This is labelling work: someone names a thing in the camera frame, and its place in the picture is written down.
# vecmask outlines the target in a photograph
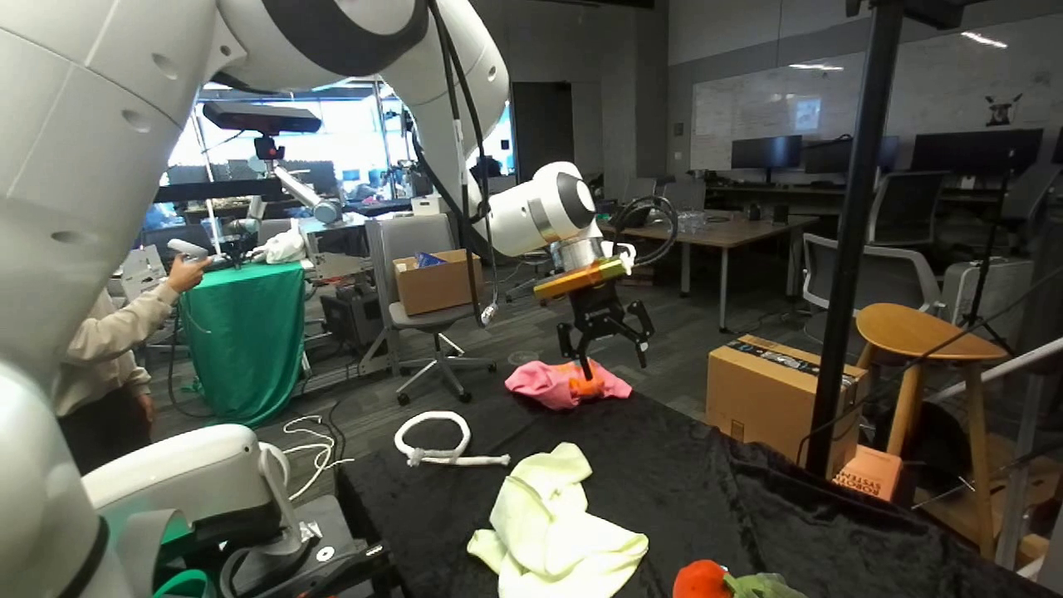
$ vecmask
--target wooden stool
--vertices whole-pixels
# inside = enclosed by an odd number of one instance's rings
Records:
[[[915,425],[922,401],[922,372],[930,366],[953,366],[966,383],[966,439],[969,439],[969,482],[973,482],[973,545],[984,558],[993,556],[993,497],[988,497],[988,452],[987,452],[987,411],[984,411],[984,366],[1007,360],[1007,352],[973,333],[964,333],[930,311],[874,304],[858,311],[858,333],[862,337],[859,366],[871,369],[880,352],[905,362],[887,452],[900,454]]]

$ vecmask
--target white cloth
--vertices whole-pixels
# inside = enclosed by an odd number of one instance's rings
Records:
[[[608,598],[634,574],[646,537],[588,514],[588,475],[584,452],[561,441],[502,482],[490,528],[469,537],[469,556],[498,574],[502,598]]]

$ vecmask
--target ceiling light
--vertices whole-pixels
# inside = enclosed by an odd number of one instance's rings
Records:
[[[975,29],[964,29],[959,36],[966,36],[966,40],[973,40],[973,44],[981,44],[981,47],[1007,51],[1004,40],[984,36],[984,33],[975,33]]]
[[[836,63],[791,63],[791,69],[840,73],[843,65],[836,65]]]

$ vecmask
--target black tabletop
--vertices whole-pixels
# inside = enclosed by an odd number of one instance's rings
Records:
[[[818,482],[643,394],[578,411],[498,394],[456,411],[471,425],[469,452],[523,459],[574,441],[588,454],[591,514],[650,537],[622,596],[666,598],[695,558],[737,574],[779,573],[805,596],[1046,596],[895,505]],[[443,435],[425,429],[412,441],[453,441]],[[340,496],[352,528],[386,545],[412,596],[479,598],[495,596],[495,574],[464,556],[464,541],[489,525],[506,475],[404,470],[382,441],[340,472]]]

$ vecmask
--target pink cloth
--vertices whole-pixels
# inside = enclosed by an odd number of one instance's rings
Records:
[[[594,377],[601,378],[599,399],[630,399],[630,387],[608,372],[605,366],[591,362]],[[506,389],[533,399],[544,408],[578,408],[584,399],[570,393],[570,377],[582,377],[574,362],[548,366],[548,362],[523,362],[509,378]]]

